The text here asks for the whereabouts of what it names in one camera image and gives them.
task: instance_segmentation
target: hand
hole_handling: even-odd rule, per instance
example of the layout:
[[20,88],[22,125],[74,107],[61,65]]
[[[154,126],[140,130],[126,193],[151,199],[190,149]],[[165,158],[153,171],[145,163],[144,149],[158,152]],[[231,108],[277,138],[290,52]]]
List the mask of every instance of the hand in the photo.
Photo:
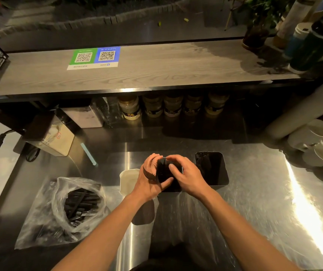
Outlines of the hand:
[[135,184],[132,194],[139,198],[143,204],[155,198],[174,180],[173,177],[170,177],[165,182],[158,183],[153,180],[148,180],[144,175],[143,168],[145,168],[147,172],[156,175],[156,163],[162,158],[162,155],[153,153],[145,160],[143,165],[140,167],[139,177],[137,178],[137,183]]
[[177,161],[183,167],[183,174],[176,168],[174,164],[169,164],[169,169],[174,177],[178,180],[181,188],[189,195],[201,199],[203,194],[211,187],[205,182],[198,167],[188,158],[180,155],[169,155],[167,160]]

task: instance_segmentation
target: wooden shelf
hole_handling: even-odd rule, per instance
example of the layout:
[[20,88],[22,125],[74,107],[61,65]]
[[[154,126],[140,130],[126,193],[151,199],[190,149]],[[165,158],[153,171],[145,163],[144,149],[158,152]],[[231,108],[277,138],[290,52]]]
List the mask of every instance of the wooden shelf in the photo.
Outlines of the wooden shelf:
[[262,66],[241,40],[123,46],[117,68],[66,70],[72,56],[73,50],[10,54],[0,96],[299,78]]

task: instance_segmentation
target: person's left hand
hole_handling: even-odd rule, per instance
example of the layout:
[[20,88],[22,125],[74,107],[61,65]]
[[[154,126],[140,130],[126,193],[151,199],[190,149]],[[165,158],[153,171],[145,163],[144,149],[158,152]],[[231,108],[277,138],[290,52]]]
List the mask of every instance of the person's left hand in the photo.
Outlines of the person's left hand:
[[149,180],[144,175],[143,168],[145,168],[148,173],[156,175],[156,163],[158,160],[162,159],[162,157],[162,155],[153,153],[147,157],[143,165],[140,167],[139,177],[137,178],[137,183],[135,184],[132,194],[140,198],[142,203],[146,203],[147,201],[155,198],[174,180],[173,177],[170,177],[165,182],[158,183],[156,181]]

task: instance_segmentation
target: brick border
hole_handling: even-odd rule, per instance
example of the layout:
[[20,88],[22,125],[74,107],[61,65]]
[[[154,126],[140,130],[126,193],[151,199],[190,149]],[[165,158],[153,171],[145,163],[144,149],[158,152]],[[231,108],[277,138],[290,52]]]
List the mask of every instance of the brick border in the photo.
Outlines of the brick border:
[[181,10],[180,6],[186,5],[190,0],[180,0],[172,4],[163,6],[154,6],[151,8],[143,8],[139,10],[124,12],[116,14],[114,16],[98,16],[98,17],[88,17],[73,21],[65,22],[41,22],[41,23],[29,23],[17,26],[8,26],[0,29],[0,39],[7,35],[20,31],[32,31],[32,30],[67,30],[76,29],[84,26],[94,26],[102,24],[117,24],[125,22],[131,19],[142,18],[145,16],[160,14],[164,12],[171,12]]

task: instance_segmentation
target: plant pot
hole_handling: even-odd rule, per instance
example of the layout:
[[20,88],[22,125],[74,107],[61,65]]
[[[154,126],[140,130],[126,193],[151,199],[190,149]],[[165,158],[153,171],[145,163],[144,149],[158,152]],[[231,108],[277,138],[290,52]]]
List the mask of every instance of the plant pot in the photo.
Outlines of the plant pot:
[[242,46],[248,50],[261,49],[269,35],[269,31],[263,26],[248,27],[242,40]]

